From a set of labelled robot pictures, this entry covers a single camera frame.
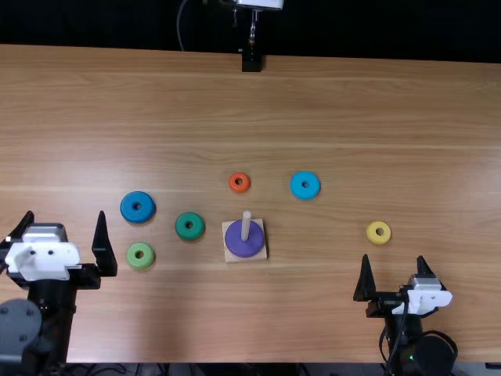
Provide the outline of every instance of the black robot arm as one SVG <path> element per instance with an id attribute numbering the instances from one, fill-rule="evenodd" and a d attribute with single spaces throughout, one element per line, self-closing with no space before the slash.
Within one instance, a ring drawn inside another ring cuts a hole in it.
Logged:
<path id="1" fill-rule="evenodd" d="M 34 223 L 29 211 L 0 243 L 2 271 L 27 299 L 0 305 L 0 374 L 50 374 L 66 363 L 77 290 L 95 290 L 117 275 L 106 216 L 99 213 L 92 242 L 96 264 L 79 263 L 59 223 Z"/>
<path id="2" fill-rule="evenodd" d="M 360 278 L 353 300 L 368 302 L 366 316 L 384 319 L 380 351 L 384 374 L 394 376 L 449 376 L 456 360 L 456 343 L 439 331 L 425 331 L 421 319 L 452 300 L 452 294 L 435 276 L 423 256 L 417 258 L 417 274 L 398 292 L 377 291 L 369 257 L 362 258 Z M 390 356 L 384 356 L 387 338 Z"/>

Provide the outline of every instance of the wood grain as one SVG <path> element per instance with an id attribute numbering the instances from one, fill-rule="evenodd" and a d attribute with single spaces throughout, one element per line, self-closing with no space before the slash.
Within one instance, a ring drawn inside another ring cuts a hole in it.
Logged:
<path id="1" fill-rule="evenodd" d="M 500 361 L 501 66 L 269 56 L 261 74 L 222 54 L 0 46 L 0 234 L 24 212 L 58 221 L 92 261 L 99 210 L 119 262 L 81 291 L 72 362 L 379 362 L 382 320 L 352 301 L 362 255 L 394 290 L 423 255 L 454 294 L 426 319 L 459 361 Z M 318 199 L 295 200 L 311 170 Z M 233 172 L 252 179 L 232 193 Z M 118 210 L 145 190 L 147 226 Z M 221 225 L 265 220 L 269 260 L 228 265 Z M 182 242 L 183 212 L 207 222 Z M 371 244 L 384 220 L 393 237 Z M 128 246 L 157 252 L 131 270 Z M 24 297 L 5 276 L 0 299 Z"/>

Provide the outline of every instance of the green ring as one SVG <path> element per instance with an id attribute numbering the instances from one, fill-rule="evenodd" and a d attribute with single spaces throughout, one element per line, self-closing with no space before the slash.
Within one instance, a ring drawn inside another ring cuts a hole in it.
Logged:
<path id="1" fill-rule="evenodd" d="M 137 254 L 142 252 L 142 257 L 138 258 Z M 155 251 L 149 244 L 146 243 L 134 243 L 127 250 L 127 262 L 128 264 L 137 270 L 146 269 L 149 267 L 153 260 L 155 259 Z"/>
<path id="2" fill-rule="evenodd" d="M 183 240 L 196 240 L 204 231 L 204 219 L 197 213 L 182 213 L 175 221 L 175 232 Z"/>

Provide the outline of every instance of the orange ring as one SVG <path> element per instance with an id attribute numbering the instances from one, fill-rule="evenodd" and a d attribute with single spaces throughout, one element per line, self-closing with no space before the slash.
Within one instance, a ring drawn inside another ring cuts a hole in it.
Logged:
<path id="1" fill-rule="evenodd" d="M 229 177 L 229 187 L 235 193 L 246 192 L 251 187 L 251 179 L 243 172 L 237 172 Z"/>

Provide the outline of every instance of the plastic ring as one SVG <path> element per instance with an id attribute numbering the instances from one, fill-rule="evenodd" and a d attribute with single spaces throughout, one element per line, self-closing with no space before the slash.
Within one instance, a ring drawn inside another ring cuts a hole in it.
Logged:
<path id="1" fill-rule="evenodd" d="M 382 245 L 391 238 L 390 226 L 384 222 L 372 222 L 367 226 L 367 239 L 372 243 Z"/>
<path id="2" fill-rule="evenodd" d="M 243 172 L 237 172 L 229 177 L 229 188 L 235 193 L 247 192 L 251 187 L 251 178 Z"/>
<path id="3" fill-rule="evenodd" d="M 134 243 L 127 250 L 127 262 L 134 269 L 146 269 L 153 263 L 154 259 L 155 252 L 147 243 Z"/>
<path id="4" fill-rule="evenodd" d="M 317 175 L 302 171 L 294 174 L 290 180 L 292 194 L 301 200 L 311 200 L 320 191 L 320 180 Z"/>
<path id="5" fill-rule="evenodd" d="M 139 191 L 127 194 L 120 203 L 120 213 L 126 221 L 132 223 L 148 222 L 156 210 L 153 198 Z"/>
<path id="6" fill-rule="evenodd" d="M 183 240 L 196 240 L 204 231 L 204 219 L 197 213 L 182 213 L 175 221 L 175 232 Z"/>

